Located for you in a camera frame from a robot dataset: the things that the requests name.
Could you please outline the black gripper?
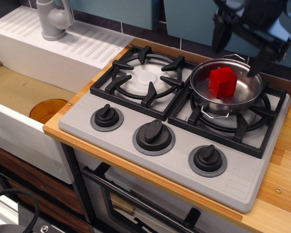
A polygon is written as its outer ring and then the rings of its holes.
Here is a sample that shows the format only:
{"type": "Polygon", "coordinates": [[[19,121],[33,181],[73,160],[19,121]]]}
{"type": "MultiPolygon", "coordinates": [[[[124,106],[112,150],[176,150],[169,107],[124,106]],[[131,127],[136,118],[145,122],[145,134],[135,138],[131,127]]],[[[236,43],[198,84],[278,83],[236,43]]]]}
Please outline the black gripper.
{"type": "Polygon", "coordinates": [[[259,53],[247,73],[248,77],[254,77],[271,61],[281,61],[286,58],[288,48],[291,46],[291,34],[281,25],[279,19],[267,28],[253,29],[241,19],[242,13],[242,11],[227,13],[221,9],[217,10],[213,17],[211,47],[214,53],[220,53],[234,33],[258,48],[259,53]]]}

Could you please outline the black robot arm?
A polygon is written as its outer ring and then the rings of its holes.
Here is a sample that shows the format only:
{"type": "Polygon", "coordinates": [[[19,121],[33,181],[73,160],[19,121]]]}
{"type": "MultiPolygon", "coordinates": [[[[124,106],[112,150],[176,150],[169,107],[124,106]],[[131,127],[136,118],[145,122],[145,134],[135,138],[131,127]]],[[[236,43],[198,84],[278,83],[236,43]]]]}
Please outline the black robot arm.
{"type": "Polygon", "coordinates": [[[286,0],[216,0],[212,50],[221,52],[232,34],[236,34],[259,52],[247,73],[255,76],[271,62],[285,58],[291,45],[291,34],[281,25],[282,14],[291,18],[286,0]]]}

